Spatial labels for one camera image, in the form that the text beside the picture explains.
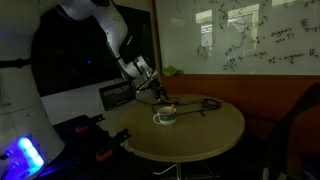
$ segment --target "white robot body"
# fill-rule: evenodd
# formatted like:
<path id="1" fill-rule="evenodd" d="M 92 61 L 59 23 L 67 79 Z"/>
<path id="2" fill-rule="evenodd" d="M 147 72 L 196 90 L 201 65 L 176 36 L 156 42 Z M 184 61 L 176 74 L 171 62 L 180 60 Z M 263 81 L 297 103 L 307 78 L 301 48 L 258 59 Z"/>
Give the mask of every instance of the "white robot body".
<path id="1" fill-rule="evenodd" d="M 64 148 L 64 142 L 42 105 L 31 65 L 2 66 L 18 59 L 26 62 L 31 57 L 32 40 L 41 15 L 59 3 L 60 0 L 0 0 L 1 180 L 34 178 Z M 126 64 L 120 56 L 119 49 L 128 29 L 113 3 L 108 0 L 62 0 L 60 6 L 64 11 L 60 13 L 74 20 L 93 15 L 106 33 L 109 47 L 106 51 L 111 51 L 122 73 L 129 79 L 144 76 L 146 81 L 141 87 L 150 85 L 156 98 L 159 97 L 162 88 L 149 60 L 139 56 Z"/>
<path id="2" fill-rule="evenodd" d="M 37 1 L 0 0 L 0 4 L 0 61 L 29 59 L 42 8 Z M 24 138 L 30 149 L 19 146 Z M 31 179 L 63 148 L 47 118 L 31 65 L 0 68 L 0 155 L 7 156 L 0 161 L 0 176 L 6 172 L 5 179 Z"/>

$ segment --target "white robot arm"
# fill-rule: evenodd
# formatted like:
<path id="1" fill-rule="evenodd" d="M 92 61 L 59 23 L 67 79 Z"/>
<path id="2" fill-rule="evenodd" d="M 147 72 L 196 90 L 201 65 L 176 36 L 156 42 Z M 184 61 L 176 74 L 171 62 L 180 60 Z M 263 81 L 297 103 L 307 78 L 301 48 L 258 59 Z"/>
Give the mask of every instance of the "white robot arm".
<path id="1" fill-rule="evenodd" d="M 145 56 L 136 57 L 132 62 L 125 63 L 121 58 L 119 49 L 122 45 L 128 45 L 131 38 L 125 42 L 128 34 L 127 25 L 119 11 L 114 6 L 114 3 L 109 0 L 78 0 L 77 2 L 61 3 L 64 12 L 68 17 L 74 20 L 83 20 L 90 15 L 93 15 L 100 27 L 107 36 L 107 45 L 113 58 L 116 60 L 122 75 L 126 80 L 132 80 L 143 76 L 143 83 L 137 91 L 144 89 L 152 89 L 153 97 L 161 100 L 162 96 L 168 99 L 165 89 L 161 86 L 157 79 L 158 73 L 153 66 L 153 63 Z"/>

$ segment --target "chair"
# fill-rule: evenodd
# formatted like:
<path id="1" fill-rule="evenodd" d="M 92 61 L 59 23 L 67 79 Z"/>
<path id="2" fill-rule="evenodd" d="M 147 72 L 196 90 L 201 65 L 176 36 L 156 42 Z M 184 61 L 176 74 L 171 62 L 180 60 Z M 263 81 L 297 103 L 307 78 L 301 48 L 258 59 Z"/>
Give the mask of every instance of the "chair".
<path id="1" fill-rule="evenodd" d="M 260 179 L 273 180 L 287 174 L 287 149 L 293 120 L 301 112 L 320 103 L 320 83 L 311 85 L 297 100 L 267 139 L 260 161 Z"/>
<path id="2" fill-rule="evenodd" d="M 320 83 L 314 83 L 277 123 L 265 141 L 252 139 L 245 134 L 230 152 L 206 160 L 207 164 L 211 165 L 214 173 L 220 175 L 219 179 L 286 179 L 291 125 L 297 115 L 319 103 Z"/>

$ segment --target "mug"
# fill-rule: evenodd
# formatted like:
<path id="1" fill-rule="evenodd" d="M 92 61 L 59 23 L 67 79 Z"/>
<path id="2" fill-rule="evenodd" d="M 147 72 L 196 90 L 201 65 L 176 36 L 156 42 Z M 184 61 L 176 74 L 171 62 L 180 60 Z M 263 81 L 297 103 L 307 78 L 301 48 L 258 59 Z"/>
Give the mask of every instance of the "mug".
<path id="1" fill-rule="evenodd" d="M 162 125 L 172 125 L 176 122 L 177 110 L 174 107 L 166 106 L 157 110 L 153 116 L 153 122 Z"/>

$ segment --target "wooden table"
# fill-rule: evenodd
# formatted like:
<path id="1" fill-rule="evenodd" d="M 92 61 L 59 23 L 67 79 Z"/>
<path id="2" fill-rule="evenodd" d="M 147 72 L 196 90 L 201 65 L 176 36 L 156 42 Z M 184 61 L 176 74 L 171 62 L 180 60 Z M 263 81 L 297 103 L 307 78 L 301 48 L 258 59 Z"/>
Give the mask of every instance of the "wooden table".
<path id="1" fill-rule="evenodd" d="M 172 95 L 181 104 L 210 98 L 202 95 Z M 171 126 L 155 124 L 151 105 L 132 102 L 115 121 L 116 133 L 129 129 L 130 150 L 137 156 L 160 162 L 192 162 L 219 155 L 232 148 L 241 138 L 245 121 L 241 112 L 232 104 L 216 99 L 221 108 L 178 115 Z M 143 100 L 156 103 L 154 99 Z M 199 110 L 200 104 L 178 105 L 177 113 Z"/>

